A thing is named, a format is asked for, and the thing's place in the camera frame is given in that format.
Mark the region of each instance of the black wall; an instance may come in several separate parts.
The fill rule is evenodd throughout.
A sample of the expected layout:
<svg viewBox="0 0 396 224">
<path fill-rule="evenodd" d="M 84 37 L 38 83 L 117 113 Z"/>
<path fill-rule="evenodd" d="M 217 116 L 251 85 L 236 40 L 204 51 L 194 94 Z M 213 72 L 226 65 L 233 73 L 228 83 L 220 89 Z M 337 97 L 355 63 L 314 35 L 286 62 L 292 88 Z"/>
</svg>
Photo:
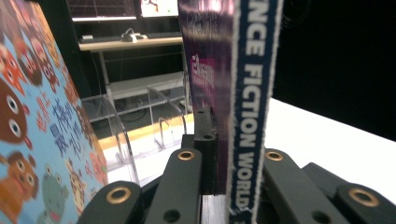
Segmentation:
<svg viewBox="0 0 396 224">
<path fill-rule="evenodd" d="M 89 87 L 89 80 L 86 76 L 87 70 L 81 60 L 77 36 L 66 1 L 35 1 L 40 4 L 44 12 L 79 96 L 81 98 L 91 96 L 91 88 L 87 88 Z"/>
<path fill-rule="evenodd" d="M 274 97 L 396 141 L 392 6 L 314 0 L 300 25 L 281 31 Z"/>
</svg>

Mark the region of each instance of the book spine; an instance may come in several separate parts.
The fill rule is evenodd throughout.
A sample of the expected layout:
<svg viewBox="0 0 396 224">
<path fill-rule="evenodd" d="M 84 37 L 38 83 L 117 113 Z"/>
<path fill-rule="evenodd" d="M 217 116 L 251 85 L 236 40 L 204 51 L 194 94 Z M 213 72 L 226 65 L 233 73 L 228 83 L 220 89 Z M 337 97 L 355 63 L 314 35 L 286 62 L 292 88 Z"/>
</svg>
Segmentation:
<svg viewBox="0 0 396 224">
<path fill-rule="evenodd" d="M 282 0 L 234 1 L 228 223 L 254 223 Z"/>
</svg>

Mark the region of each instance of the purple book cover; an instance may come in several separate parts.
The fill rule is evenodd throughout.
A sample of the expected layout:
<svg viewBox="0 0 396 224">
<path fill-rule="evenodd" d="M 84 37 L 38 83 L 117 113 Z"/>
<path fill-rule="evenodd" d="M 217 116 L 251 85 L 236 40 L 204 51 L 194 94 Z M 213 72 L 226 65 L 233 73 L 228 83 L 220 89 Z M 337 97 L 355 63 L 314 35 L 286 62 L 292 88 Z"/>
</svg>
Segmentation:
<svg viewBox="0 0 396 224">
<path fill-rule="evenodd" d="M 215 117 L 217 193 L 227 194 L 228 223 L 256 218 L 282 3 L 178 1 L 192 106 L 210 106 Z"/>
</svg>

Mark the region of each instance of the colorful book cover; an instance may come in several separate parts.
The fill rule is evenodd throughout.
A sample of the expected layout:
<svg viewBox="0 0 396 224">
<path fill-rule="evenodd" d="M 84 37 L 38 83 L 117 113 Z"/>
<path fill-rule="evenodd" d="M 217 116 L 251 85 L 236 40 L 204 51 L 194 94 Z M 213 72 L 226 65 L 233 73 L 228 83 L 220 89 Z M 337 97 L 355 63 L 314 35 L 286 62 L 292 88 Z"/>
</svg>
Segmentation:
<svg viewBox="0 0 396 224">
<path fill-rule="evenodd" d="M 76 223 L 106 160 L 37 3 L 0 1 L 0 223 Z"/>
<path fill-rule="evenodd" d="M 217 193 L 227 223 L 255 222 L 281 0 L 179 0 L 194 109 L 210 106 L 218 134 Z"/>
</svg>

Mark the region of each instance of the shelf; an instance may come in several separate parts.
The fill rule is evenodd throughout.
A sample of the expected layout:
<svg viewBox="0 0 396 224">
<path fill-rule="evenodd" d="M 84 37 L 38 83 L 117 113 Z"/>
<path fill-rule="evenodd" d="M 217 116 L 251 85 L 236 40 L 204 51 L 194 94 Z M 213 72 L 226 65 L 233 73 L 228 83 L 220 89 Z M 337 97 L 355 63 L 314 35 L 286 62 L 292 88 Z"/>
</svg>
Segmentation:
<svg viewBox="0 0 396 224">
<path fill-rule="evenodd" d="M 183 87 L 183 72 L 176 72 L 154 77 L 142 77 L 109 84 L 114 100 L 147 94 L 147 87 L 155 86 L 158 91 Z"/>
</svg>

